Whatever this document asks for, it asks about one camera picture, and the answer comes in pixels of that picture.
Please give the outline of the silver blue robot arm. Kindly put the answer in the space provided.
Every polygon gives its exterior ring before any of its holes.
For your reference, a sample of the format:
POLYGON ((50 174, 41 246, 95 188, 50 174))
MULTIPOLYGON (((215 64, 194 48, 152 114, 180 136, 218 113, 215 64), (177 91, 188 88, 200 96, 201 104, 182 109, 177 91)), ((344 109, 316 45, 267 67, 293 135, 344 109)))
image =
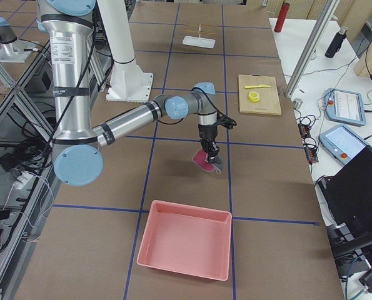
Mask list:
POLYGON ((101 174, 100 148, 164 116, 174 120, 195 114, 201 149, 193 161, 207 171, 220 171, 216 145, 219 112, 215 88, 196 84, 182 96, 161 95, 150 100, 153 75, 138 66, 122 1, 38 1, 38 24, 49 34, 53 71, 56 127, 51 136, 55 175, 70 186, 85 186, 101 174), (88 69, 99 13, 113 60, 107 98, 134 101, 138 107, 91 125, 88 69))

